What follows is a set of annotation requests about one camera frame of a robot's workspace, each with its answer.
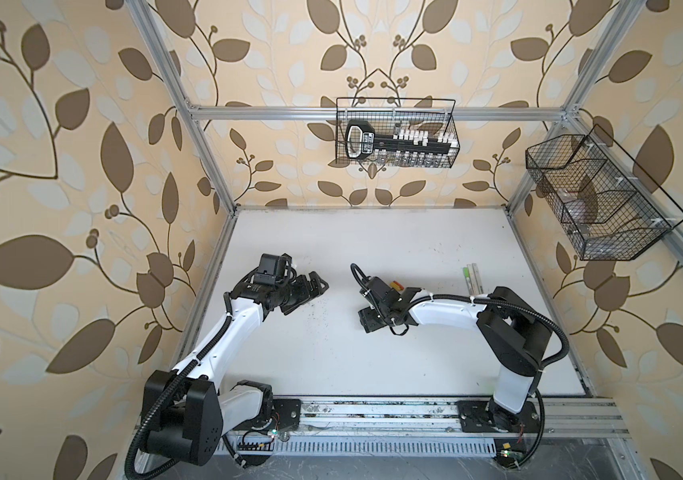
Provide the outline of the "white marker orange tip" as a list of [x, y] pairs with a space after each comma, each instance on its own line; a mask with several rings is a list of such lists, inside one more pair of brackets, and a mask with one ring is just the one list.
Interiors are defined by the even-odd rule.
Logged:
[[477, 275], [477, 265], [475, 265], [475, 263], [467, 264], [467, 270], [465, 270], [465, 279], [467, 279], [469, 295], [477, 296], [481, 294], [481, 283], [479, 283], [479, 275]]

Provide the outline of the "white marker pink tip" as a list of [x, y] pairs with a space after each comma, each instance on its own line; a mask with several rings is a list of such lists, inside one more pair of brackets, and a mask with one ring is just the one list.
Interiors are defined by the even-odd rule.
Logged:
[[479, 264], [473, 264], [473, 279], [475, 279], [475, 294], [485, 294], [485, 287], [483, 287], [483, 278], [481, 278], [481, 269]]

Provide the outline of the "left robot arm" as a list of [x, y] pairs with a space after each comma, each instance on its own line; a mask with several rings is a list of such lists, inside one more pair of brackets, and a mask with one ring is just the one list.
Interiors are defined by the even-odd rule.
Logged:
[[145, 384], [140, 426], [129, 446], [125, 476], [154, 479], [179, 463], [202, 466], [228, 433], [245, 422], [270, 423], [273, 389], [244, 380], [229, 391], [222, 381], [249, 336], [278, 310], [289, 315], [329, 289], [317, 272], [299, 274], [288, 254], [265, 254], [224, 295], [224, 314], [176, 366]]

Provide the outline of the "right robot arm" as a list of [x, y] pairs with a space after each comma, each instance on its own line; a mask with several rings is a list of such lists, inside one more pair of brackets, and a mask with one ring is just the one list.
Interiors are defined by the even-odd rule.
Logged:
[[404, 336], [417, 326], [445, 326], [477, 331], [501, 364], [487, 410], [511, 420], [537, 394], [547, 366], [569, 355], [565, 331], [535, 311], [517, 293], [498, 287], [490, 294], [435, 294], [425, 289], [399, 289], [377, 276], [353, 272], [359, 293], [369, 306], [359, 310], [363, 330], [383, 328]]

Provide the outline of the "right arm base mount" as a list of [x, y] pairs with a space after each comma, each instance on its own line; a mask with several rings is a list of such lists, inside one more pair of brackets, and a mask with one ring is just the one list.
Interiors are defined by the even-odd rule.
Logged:
[[499, 433], [519, 435], [537, 433], [543, 423], [543, 413], [535, 402], [527, 401], [519, 413], [511, 413], [491, 400], [461, 400], [457, 416], [463, 433]]

